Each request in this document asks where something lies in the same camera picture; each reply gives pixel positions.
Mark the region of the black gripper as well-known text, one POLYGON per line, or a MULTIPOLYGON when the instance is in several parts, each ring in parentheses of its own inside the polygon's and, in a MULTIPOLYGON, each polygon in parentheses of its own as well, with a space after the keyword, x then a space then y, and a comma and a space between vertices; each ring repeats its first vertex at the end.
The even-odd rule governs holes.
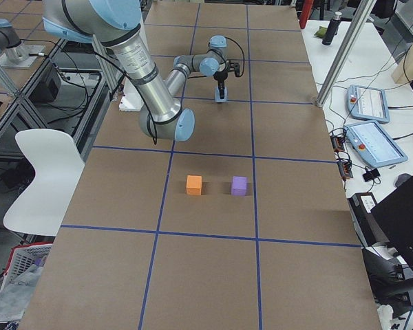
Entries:
POLYGON ((213 78, 218 82, 218 99, 225 99, 225 84, 224 81, 228 78, 227 71, 217 71, 214 73, 213 78))

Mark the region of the second grey robot arm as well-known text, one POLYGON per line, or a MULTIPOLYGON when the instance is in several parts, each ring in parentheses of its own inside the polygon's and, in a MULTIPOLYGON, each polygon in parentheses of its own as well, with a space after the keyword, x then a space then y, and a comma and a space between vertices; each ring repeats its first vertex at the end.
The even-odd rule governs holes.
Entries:
POLYGON ((43 45, 26 45, 12 24, 0 19, 0 65, 6 68, 29 68, 39 54, 44 54, 43 45))

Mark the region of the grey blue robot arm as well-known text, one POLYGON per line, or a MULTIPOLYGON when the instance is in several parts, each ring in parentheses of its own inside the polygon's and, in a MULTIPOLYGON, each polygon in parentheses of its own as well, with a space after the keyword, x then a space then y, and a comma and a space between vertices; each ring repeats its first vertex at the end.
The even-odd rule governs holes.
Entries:
POLYGON ((205 54, 177 57, 163 79, 140 37, 141 18, 139 1, 45 1, 43 11, 48 33, 80 43, 98 39, 114 53, 144 103, 140 110, 144 134, 154 140, 186 141, 195 128, 195 115, 175 94, 193 72, 213 76, 227 68, 226 39, 213 36, 205 54))

